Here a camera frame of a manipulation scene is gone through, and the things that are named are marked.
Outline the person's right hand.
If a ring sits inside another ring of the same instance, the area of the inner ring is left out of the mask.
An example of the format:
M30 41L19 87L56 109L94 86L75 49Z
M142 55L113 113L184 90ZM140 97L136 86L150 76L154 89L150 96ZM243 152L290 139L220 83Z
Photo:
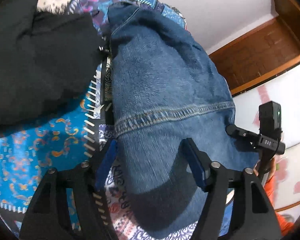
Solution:
M260 167L260 160L257 162L257 164L255 165L255 167L253 168L254 174L256 176L258 176L258 170ZM276 156L274 156L270 163L269 163L269 171L268 171L268 175L266 177L266 181L271 180L271 178L273 177L274 173L276 171Z

